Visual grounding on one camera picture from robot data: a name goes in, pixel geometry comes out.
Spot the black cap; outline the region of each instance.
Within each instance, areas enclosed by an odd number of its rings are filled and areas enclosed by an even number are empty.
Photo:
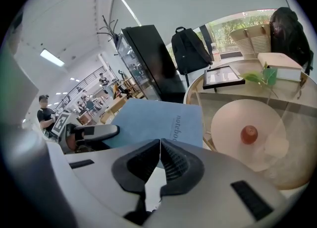
[[[42,99],[48,99],[49,95],[41,95],[39,96],[39,102],[42,100]]]

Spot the white book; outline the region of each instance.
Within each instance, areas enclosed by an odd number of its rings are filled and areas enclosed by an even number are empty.
[[[303,68],[287,55],[281,53],[259,53],[258,59],[262,66],[266,63],[270,68],[277,68],[276,78],[301,81]]]

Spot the black rubber pad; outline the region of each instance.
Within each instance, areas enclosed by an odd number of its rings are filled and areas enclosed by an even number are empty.
[[[247,182],[241,180],[232,183],[231,186],[256,221],[261,220],[273,211],[273,209],[248,185]]]
[[[204,176],[203,162],[194,154],[173,144],[172,140],[161,139],[160,160],[167,182],[160,189],[161,197],[186,194]]]
[[[73,163],[69,163],[70,168],[72,169],[76,169],[76,168],[80,168],[80,167],[85,167],[88,165],[92,165],[95,162],[92,161],[91,159],[87,159],[87,160],[82,160],[82,161],[78,161],[78,162],[73,162]]]
[[[118,158],[111,167],[113,178],[123,190],[145,199],[145,183],[159,162],[159,139],[147,140],[141,148]]]

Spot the blue notebook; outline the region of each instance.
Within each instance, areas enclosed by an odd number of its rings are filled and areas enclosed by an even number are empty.
[[[129,99],[111,124],[120,127],[104,141],[111,148],[161,138],[203,146],[202,109],[196,105]]]

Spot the chair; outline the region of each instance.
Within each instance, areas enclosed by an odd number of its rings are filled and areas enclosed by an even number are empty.
[[[88,112],[95,112],[95,113],[98,112],[97,109],[95,108],[94,103],[90,100],[87,101],[87,103],[86,103],[86,109]]]

